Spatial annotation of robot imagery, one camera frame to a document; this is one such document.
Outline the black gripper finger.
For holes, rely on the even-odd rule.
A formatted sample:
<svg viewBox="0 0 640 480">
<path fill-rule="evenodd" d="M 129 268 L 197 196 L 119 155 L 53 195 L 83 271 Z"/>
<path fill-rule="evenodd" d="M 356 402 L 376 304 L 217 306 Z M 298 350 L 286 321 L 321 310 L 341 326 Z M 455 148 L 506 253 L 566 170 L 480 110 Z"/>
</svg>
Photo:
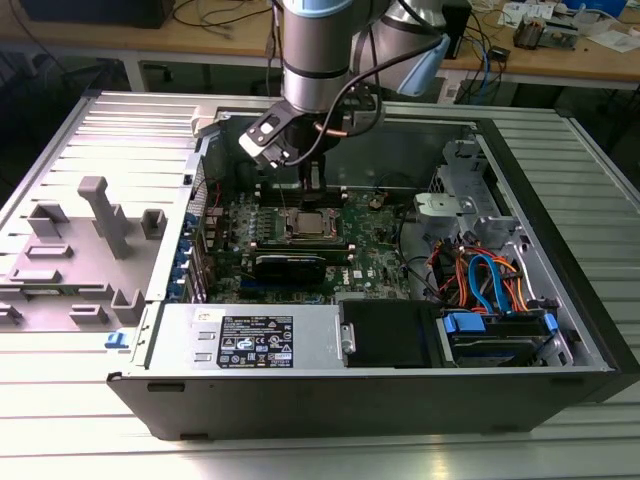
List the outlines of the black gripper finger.
<svg viewBox="0 0 640 480">
<path fill-rule="evenodd" d="M 325 194 L 325 161 L 306 160 L 298 167 L 302 189 L 302 202 L 313 203 L 321 200 Z"/>
</svg>

